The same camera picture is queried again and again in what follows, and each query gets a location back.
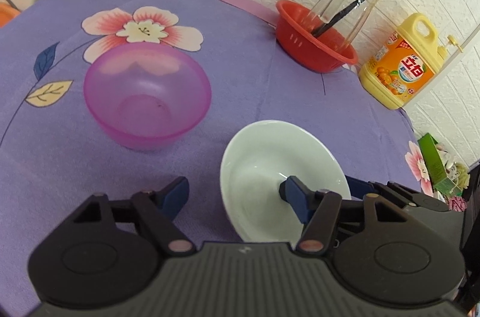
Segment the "white bowl red pattern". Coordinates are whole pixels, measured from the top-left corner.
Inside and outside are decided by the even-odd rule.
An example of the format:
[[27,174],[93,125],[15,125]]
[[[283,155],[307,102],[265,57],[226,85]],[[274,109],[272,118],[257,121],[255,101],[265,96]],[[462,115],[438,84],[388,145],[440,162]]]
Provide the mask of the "white bowl red pattern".
[[285,121],[258,121],[233,136],[221,161],[220,190],[229,220],[244,242],[298,241],[304,226],[279,193],[290,176],[312,191],[352,198],[337,160],[308,131]]

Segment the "purple translucent plastic bowl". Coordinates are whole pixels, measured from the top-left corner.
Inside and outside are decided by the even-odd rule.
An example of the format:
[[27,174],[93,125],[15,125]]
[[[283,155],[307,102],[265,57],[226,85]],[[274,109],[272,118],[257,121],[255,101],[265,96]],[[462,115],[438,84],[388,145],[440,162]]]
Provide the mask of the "purple translucent plastic bowl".
[[105,52],[83,84],[86,107],[100,129],[135,151],[156,151],[185,136],[207,115],[211,91],[199,63],[153,43]]

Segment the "green box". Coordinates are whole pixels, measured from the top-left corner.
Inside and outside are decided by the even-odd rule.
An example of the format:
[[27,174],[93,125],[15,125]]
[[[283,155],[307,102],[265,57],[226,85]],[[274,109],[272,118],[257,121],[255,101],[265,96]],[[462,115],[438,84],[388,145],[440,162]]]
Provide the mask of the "green box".
[[450,161],[449,154],[440,154],[437,141],[429,133],[421,137],[418,144],[433,188],[445,196],[452,196],[456,183],[453,180],[452,169],[447,168]]

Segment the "purple floral tablecloth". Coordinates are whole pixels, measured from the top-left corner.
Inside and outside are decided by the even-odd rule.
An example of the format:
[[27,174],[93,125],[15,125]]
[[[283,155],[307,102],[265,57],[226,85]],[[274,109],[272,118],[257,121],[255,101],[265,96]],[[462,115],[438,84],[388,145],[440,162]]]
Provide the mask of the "purple floral tablecloth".
[[[83,97],[83,54],[95,37],[82,21],[140,7],[202,33],[193,56],[212,88],[205,119],[155,152],[117,145]],[[1,29],[2,309],[24,316],[35,307],[30,253],[93,193],[126,199],[185,176],[190,199],[176,225],[196,243],[237,240],[221,201],[221,158],[237,131],[261,120],[309,131],[348,176],[420,187],[404,158],[415,139],[408,116],[383,107],[346,68],[321,75],[296,64],[253,15],[219,0],[39,0]]]

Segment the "yellow dish soap bottle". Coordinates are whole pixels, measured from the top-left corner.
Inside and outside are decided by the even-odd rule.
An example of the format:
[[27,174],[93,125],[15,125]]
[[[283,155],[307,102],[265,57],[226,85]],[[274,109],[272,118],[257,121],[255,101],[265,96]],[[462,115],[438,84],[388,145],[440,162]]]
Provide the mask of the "yellow dish soap bottle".
[[442,69],[448,49],[423,14],[411,14],[360,69],[363,88],[395,110],[408,103]]

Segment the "red plastic basket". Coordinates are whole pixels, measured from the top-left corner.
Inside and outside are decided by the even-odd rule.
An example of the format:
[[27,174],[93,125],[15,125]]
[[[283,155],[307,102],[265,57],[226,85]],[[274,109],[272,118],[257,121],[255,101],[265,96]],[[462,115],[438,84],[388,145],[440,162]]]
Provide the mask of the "red plastic basket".
[[329,73],[345,64],[356,65],[358,54],[352,45],[342,48],[345,38],[336,29],[313,37],[300,22],[309,10],[290,0],[276,3],[279,13],[276,38],[282,49],[297,63],[315,73]]

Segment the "clear glass carafe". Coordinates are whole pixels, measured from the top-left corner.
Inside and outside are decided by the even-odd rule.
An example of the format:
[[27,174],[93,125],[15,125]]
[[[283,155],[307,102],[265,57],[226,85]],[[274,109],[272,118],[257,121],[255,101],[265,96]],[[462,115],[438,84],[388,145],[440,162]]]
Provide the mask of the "clear glass carafe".
[[319,0],[300,25],[338,53],[360,32],[379,0]]

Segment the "black straw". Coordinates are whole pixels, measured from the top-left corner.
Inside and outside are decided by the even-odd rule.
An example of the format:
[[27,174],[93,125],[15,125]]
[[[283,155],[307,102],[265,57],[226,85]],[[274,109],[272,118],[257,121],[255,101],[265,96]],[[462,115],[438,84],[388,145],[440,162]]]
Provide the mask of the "black straw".
[[316,27],[312,32],[313,37],[319,37],[321,34],[325,33],[330,28],[333,28],[340,20],[342,20],[346,15],[348,15],[353,10],[357,9],[361,4],[367,0],[355,0],[348,4],[343,10],[336,13],[333,18],[328,22]]

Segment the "orange plastic basin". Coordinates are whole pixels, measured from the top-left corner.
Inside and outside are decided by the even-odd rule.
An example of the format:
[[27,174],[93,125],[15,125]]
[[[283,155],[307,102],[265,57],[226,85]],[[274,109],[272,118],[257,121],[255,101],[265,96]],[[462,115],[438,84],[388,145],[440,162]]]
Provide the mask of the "orange plastic basin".
[[20,11],[13,8],[9,4],[0,4],[0,27],[3,27],[8,22],[16,18],[20,14]]

